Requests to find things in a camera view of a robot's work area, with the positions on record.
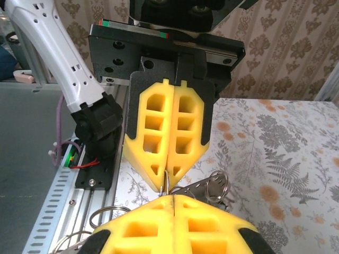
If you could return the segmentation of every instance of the white robotic arm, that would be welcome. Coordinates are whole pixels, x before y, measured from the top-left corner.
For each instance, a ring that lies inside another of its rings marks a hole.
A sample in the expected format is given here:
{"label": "white robotic arm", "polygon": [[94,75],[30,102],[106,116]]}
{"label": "white robotic arm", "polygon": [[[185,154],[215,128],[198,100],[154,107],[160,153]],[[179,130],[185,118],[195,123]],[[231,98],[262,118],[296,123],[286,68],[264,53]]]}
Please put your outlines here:
{"label": "white robotic arm", "polygon": [[26,34],[54,75],[71,113],[102,99],[92,76],[61,23],[53,0],[6,0],[10,19]]}

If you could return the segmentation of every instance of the leaf pattern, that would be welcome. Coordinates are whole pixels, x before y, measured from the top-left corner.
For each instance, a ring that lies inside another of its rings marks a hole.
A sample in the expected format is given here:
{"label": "leaf pattern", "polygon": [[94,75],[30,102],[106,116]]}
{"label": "leaf pattern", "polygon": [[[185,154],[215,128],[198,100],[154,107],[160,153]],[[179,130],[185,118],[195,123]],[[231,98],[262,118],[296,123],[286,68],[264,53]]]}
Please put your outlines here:
{"label": "leaf pattern", "polygon": [[[179,186],[224,170],[234,203],[220,209],[253,223],[275,253],[337,253],[339,109],[230,98],[215,103],[212,119],[209,149]],[[123,157],[116,196],[135,209],[158,194]]]}

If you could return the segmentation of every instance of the screw hole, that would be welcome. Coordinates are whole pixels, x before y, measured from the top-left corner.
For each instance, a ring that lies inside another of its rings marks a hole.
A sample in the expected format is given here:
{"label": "screw hole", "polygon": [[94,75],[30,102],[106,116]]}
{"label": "screw hole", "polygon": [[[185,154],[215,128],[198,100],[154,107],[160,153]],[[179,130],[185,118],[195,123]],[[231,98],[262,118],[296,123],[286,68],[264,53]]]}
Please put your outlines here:
{"label": "screw hole", "polygon": [[229,59],[229,58],[226,58],[226,59],[224,59],[224,60],[222,61],[222,63],[223,63],[224,65],[230,64],[231,62],[232,62],[232,60]]}
{"label": "screw hole", "polygon": [[121,59],[119,59],[119,58],[114,59],[114,60],[113,60],[113,63],[114,63],[115,65],[118,65],[118,66],[123,65],[123,61],[122,61]]}
{"label": "screw hole", "polygon": [[116,41],[116,42],[113,43],[113,47],[115,49],[124,49],[125,44],[123,44],[121,41]]}
{"label": "screw hole", "polygon": [[146,60],[146,61],[144,62],[144,66],[145,66],[145,68],[147,68],[147,69],[153,69],[154,63],[153,63],[152,61],[150,61],[150,60]]}
{"label": "screw hole", "polygon": [[111,72],[113,72],[113,69],[111,67],[106,67],[105,71],[111,73]]}

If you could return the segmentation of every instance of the floral wallpaper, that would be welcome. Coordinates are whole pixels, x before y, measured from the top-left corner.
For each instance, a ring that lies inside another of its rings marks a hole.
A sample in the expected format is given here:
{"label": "floral wallpaper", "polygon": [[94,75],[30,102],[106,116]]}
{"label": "floral wallpaper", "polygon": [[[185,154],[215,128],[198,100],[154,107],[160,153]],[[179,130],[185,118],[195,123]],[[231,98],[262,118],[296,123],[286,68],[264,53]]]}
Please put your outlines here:
{"label": "floral wallpaper", "polygon": [[[102,18],[127,22],[127,0],[55,1],[92,68],[87,34]],[[337,0],[259,0],[238,8],[212,32],[245,43],[246,57],[222,97],[313,100],[339,61]]]}
{"label": "floral wallpaper", "polygon": [[[235,203],[227,211],[254,224],[275,253],[339,253],[339,109],[332,102],[220,99],[210,147],[179,185],[215,170],[229,176]],[[134,209],[157,197],[123,157],[115,204]]]}

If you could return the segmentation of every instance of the key ring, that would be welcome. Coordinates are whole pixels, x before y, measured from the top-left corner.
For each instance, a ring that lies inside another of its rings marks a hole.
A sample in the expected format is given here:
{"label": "key ring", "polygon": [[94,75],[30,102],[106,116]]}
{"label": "key ring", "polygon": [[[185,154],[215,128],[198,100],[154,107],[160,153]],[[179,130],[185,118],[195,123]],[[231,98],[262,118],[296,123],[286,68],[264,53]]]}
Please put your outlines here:
{"label": "key ring", "polygon": [[53,249],[52,253],[51,254],[57,254],[60,247],[64,244],[64,242],[66,242],[68,239],[72,238],[73,236],[75,235],[78,235],[78,234],[92,234],[91,232],[89,231],[78,231],[78,232],[75,232],[73,234],[70,234],[70,235],[65,235],[64,237],[62,237],[56,244],[55,248]]}
{"label": "key ring", "polygon": [[209,193],[209,190],[208,190],[208,184],[210,181],[208,181],[206,184],[205,184],[205,195],[206,195],[206,199],[211,202],[211,203],[218,203],[220,202],[229,192],[229,181],[228,181],[228,175],[226,174],[225,171],[222,171],[222,170],[217,170],[217,171],[214,171],[210,177],[213,177],[213,176],[216,176],[216,175],[221,175],[223,174],[224,177],[225,177],[225,185],[224,185],[224,188],[222,190],[222,193],[220,196],[218,197],[215,197],[215,196],[210,196],[210,193]]}
{"label": "key ring", "polygon": [[[170,195],[174,192],[175,189],[185,189],[185,187],[175,186],[175,187],[170,191]],[[191,192],[189,189],[185,190],[185,193],[187,193],[187,192],[190,193],[194,199],[197,199],[197,198],[195,197],[195,195],[193,194],[193,192]]]}
{"label": "key ring", "polygon": [[161,197],[161,196],[163,196],[163,194],[164,194],[164,188],[165,188],[165,186],[166,186],[166,195],[169,195],[169,183],[170,183],[170,181],[169,181],[169,178],[170,176],[169,176],[169,174],[168,174],[168,171],[167,171],[167,169],[165,169],[164,170],[164,185],[163,186],[161,186],[160,187],[160,194],[159,194],[159,196]]}
{"label": "key ring", "polygon": [[116,210],[124,211],[126,213],[131,211],[131,209],[124,207],[124,206],[120,206],[120,205],[112,205],[112,206],[106,206],[106,207],[100,208],[96,210],[94,213],[92,213],[92,215],[90,216],[90,226],[92,227],[92,229],[96,229],[98,227],[98,225],[95,225],[92,221],[94,217],[96,217],[98,214],[101,214],[103,212],[116,211]]}

